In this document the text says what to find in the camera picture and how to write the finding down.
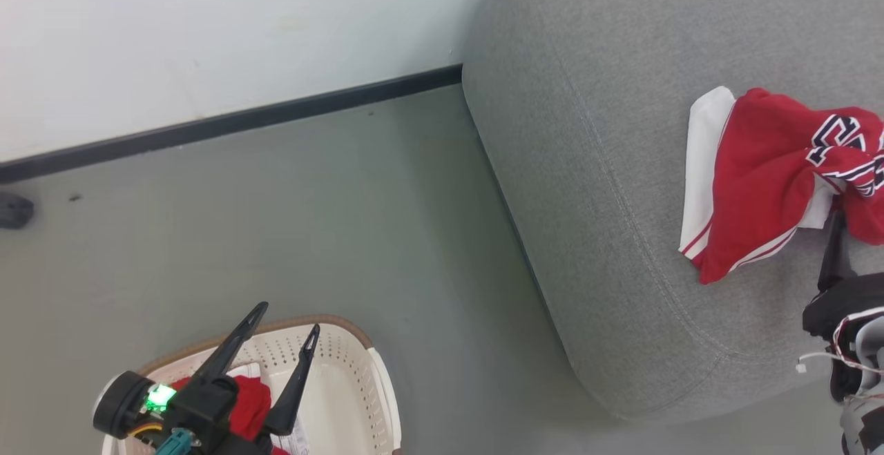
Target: sofa seam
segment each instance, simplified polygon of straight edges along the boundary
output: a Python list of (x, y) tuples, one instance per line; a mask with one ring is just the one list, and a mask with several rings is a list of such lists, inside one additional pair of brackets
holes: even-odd
[(660, 279), (664, 282), (665, 287), (661, 287), (659, 283), (655, 283), (654, 286), (657, 288), (657, 291), (660, 292), (661, 296), (663, 296), (664, 300), (666, 300), (667, 305), (669, 306), (670, 311), (672, 311), (675, 319), (681, 323), (682, 328), (688, 331), (689, 335), (699, 344), (704, 346), (717, 354), (721, 354), (724, 352), (726, 355), (738, 355), (745, 358), (761, 358), (764, 360), (760, 363), (767, 363), (768, 361), (773, 362), (777, 361), (775, 358), (763, 355), (755, 355), (755, 354), (746, 354), (743, 351), (731, 350), (726, 345), (721, 344), (718, 340), (713, 338), (713, 336), (708, 335), (703, 329), (697, 326), (691, 317), (688, 315), (687, 311), (685, 311), (683, 304), (679, 298), (676, 297), (672, 292), (672, 283), (669, 281), (669, 277), (660, 269), (657, 260), (654, 259), (653, 254), (651, 253), (650, 246), (644, 236), (641, 234), (637, 225), (635, 225), (635, 216), (632, 214), (632, 206), (629, 204), (629, 200), (625, 194), (622, 194), (622, 187), (619, 186), (619, 180), (617, 179), (616, 172), (613, 171), (613, 167), (611, 165), (610, 159), (607, 156), (607, 153), (603, 146), (601, 146), (601, 137), (597, 127), (593, 121), (593, 118), (588, 112), (588, 109), (584, 103), (583, 97), (579, 97), (577, 91), (575, 90), (574, 84), (571, 81), (571, 78), (568, 76), (564, 69), (564, 64), (561, 61), (561, 55), (559, 55), (558, 49), (556, 49), (555, 43), (549, 39), (549, 31), (546, 27), (546, 24), (543, 20), (543, 15), (539, 14), (539, 2), (537, 0), (531, 0), (534, 11), (537, 15), (537, 20), (539, 20), (539, 26), (541, 34), (544, 36), (544, 40), (546, 40), (547, 45), (552, 48), (552, 54), (555, 56), (555, 61), (557, 64), (557, 68), (559, 69), (559, 73), (561, 73), (562, 78), (565, 83), (568, 84), (568, 91), (570, 92), (571, 97), (578, 103), (579, 108), (581, 108), (580, 119), (581, 125), (584, 127), (584, 132), (586, 132), (587, 136), (596, 144), (597, 152), (599, 153), (599, 158), (603, 164), (603, 169), (605, 169), (605, 176), (608, 185), (610, 186), (613, 196), (615, 196), (615, 202), (618, 206), (618, 209), (621, 211), (624, 219), (627, 222), (628, 229), (631, 232), (631, 237), (633, 241), (638, 245), (639, 251), (642, 255), (642, 260), (644, 261), (644, 265), (651, 270), (651, 273), (656, 273), (660, 277)]
[(707, 380), (710, 379), (711, 374), (714, 374), (716, 370), (718, 370), (721, 362), (726, 360), (726, 356), (722, 354), (716, 355), (713, 364), (709, 368), (709, 370), (703, 374), (703, 377), (695, 380), (692, 385), (688, 386), (688, 389), (685, 389), (682, 394), (676, 396), (675, 398), (670, 399), (669, 401), (663, 402), (661, 405), (655, 405), (654, 407), (644, 408), (642, 410), (636, 411), (631, 414), (618, 413), (617, 416), (620, 418), (624, 418), (624, 420), (636, 421), (641, 420), (641, 417), (645, 417), (648, 415), (659, 414), (665, 411), (667, 408), (672, 407), (673, 405), (678, 405), (683, 401), (683, 399), (688, 398), (688, 396), (692, 395), (700, 386), (704, 385)]

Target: red clothing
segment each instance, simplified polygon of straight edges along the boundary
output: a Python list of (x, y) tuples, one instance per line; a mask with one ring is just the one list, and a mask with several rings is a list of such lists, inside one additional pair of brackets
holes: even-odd
[(837, 194), (850, 234), (884, 244), (882, 150), (884, 124), (862, 108), (711, 91), (691, 108), (688, 167), (714, 172), (687, 171), (682, 253), (701, 283), (717, 281), (777, 253), (799, 226), (821, 228)]
[[(271, 389), (258, 377), (235, 376), (240, 393), (236, 396), (236, 405), (230, 413), (230, 432), (249, 441), (255, 441), (261, 427), (265, 424), (267, 413), (271, 410)], [(184, 388), (189, 377), (176, 380), (171, 389)], [(283, 449), (273, 447), (272, 455), (288, 455)]]

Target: black baseboard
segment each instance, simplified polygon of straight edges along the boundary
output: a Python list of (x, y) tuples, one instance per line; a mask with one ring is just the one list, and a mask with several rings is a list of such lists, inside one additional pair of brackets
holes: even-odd
[(0, 164), (0, 184), (9, 184), (71, 168), (107, 162), (111, 159), (181, 146), (181, 144), (211, 139), (225, 134), (281, 124), (293, 121), (293, 119), (336, 112), (460, 83), (461, 65), (452, 65), (375, 84), (336, 90), (334, 93), (303, 97), (303, 99), (294, 99), (275, 105), (260, 106), (259, 108), (171, 125), (107, 141), (84, 144), (84, 146)]

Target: black wheel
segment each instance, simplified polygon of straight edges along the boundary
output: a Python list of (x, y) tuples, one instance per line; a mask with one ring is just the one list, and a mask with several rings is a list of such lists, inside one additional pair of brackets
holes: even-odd
[(21, 229), (34, 216), (34, 203), (9, 193), (0, 193), (0, 229)]

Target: cable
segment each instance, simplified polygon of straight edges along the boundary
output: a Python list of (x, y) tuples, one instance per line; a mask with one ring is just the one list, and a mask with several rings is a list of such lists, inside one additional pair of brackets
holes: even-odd
[[(831, 358), (832, 360), (837, 360), (839, 362), (842, 362), (847, 367), (868, 370), (869, 372), (874, 372), (875, 374), (884, 374), (884, 371), (878, 370), (877, 368), (865, 366), (859, 362), (855, 362), (853, 360), (848, 360), (848, 358), (846, 358), (846, 357), (838, 356), (836, 354), (830, 354), (827, 351), (815, 351), (815, 352), (812, 352), (812, 354), (804, 354), (804, 355), (798, 357), (798, 362), (802, 362), (802, 361), (806, 360), (806, 358), (814, 358), (814, 357), (827, 357), (827, 358)], [(805, 372), (807, 372), (807, 367), (805, 366), (805, 364), (798, 363), (795, 366), (795, 370), (798, 370), (799, 374), (804, 374)]]
[(878, 395), (847, 395), (846, 398), (849, 399), (850, 401), (853, 401), (853, 400), (880, 400), (880, 401), (884, 401), (884, 394), (878, 394)]
[(136, 435), (139, 435), (145, 431), (162, 431), (162, 430), (163, 430), (163, 424), (160, 424), (160, 423), (141, 424), (141, 426), (136, 427), (135, 429), (129, 431), (128, 435), (129, 436), (136, 436)]
[(868, 372), (872, 372), (872, 373), (880, 374), (881, 376), (884, 376), (884, 370), (880, 370), (880, 369), (873, 368), (873, 367), (868, 367), (868, 366), (865, 366), (865, 365), (859, 363), (858, 361), (850, 360), (849, 358), (845, 357), (844, 352), (842, 350), (840, 350), (840, 333), (842, 333), (844, 327), (848, 323), (853, 322), (853, 320), (860, 320), (860, 319), (868, 319), (868, 322), (871, 322), (874, 318), (881, 317), (882, 313), (884, 313), (884, 307), (870, 308), (865, 311), (859, 311), (858, 313), (852, 313), (849, 316), (844, 317), (838, 323), (838, 326), (836, 327), (836, 329), (834, 330), (834, 333), (832, 335), (832, 345), (834, 348), (834, 352), (836, 352), (836, 354), (838, 356), (838, 360), (842, 361), (844, 365), (846, 365), (847, 367), (858, 368), (861, 370), (865, 370)]

